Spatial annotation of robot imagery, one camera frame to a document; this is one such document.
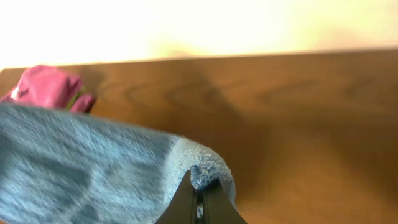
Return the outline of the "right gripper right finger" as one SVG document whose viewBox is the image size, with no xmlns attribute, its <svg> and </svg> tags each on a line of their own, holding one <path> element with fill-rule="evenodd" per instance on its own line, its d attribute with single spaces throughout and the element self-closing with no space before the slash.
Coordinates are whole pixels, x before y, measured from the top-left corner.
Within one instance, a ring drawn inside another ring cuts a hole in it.
<svg viewBox="0 0 398 224">
<path fill-rule="evenodd" d="M 247 224 L 229 201 L 219 180 L 203 191 L 204 224 Z"/>
</svg>

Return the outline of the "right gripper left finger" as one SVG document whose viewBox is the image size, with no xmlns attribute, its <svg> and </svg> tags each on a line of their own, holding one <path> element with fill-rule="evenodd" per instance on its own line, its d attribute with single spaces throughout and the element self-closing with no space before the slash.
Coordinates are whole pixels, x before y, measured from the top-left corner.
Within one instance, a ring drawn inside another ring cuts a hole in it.
<svg viewBox="0 0 398 224">
<path fill-rule="evenodd" d="M 190 182 L 190 171 L 186 171 L 169 206 L 155 224 L 196 224 L 197 193 Z"/>
</svg>

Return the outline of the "blue microfibre cloth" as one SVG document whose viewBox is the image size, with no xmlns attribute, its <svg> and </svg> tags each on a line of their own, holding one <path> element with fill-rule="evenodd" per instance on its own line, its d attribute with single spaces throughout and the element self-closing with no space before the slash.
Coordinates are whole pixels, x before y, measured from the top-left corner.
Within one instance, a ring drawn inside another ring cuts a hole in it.
<svg viewBox="0 0 398 224">
<path fill-rule="evenodd" d="M 1 220 L 154 223 L 184 174 L 236 187 L 215 151 L 172 133 L 83 114 L 1 105 Z"/>
</svg>

